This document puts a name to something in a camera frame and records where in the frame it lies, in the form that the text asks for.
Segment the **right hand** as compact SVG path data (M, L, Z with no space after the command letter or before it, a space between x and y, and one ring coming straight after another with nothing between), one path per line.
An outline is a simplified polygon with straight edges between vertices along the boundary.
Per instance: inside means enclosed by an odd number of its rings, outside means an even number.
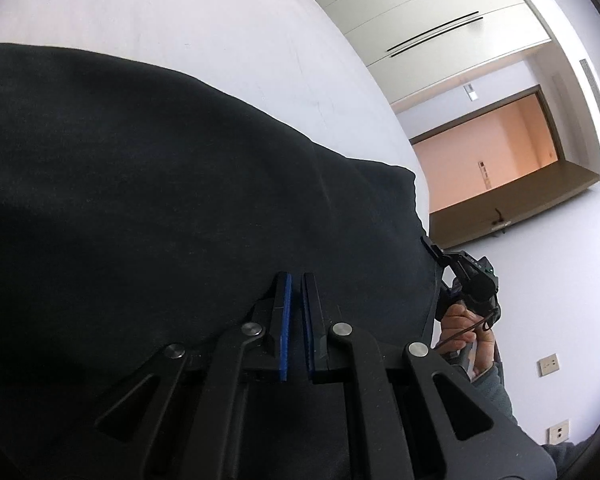
M483 318L464 304L452 304L440 322L441 334L436 350L440 354L475 347L473 378L490 370L495 363L496 339L493 330L484 328Z

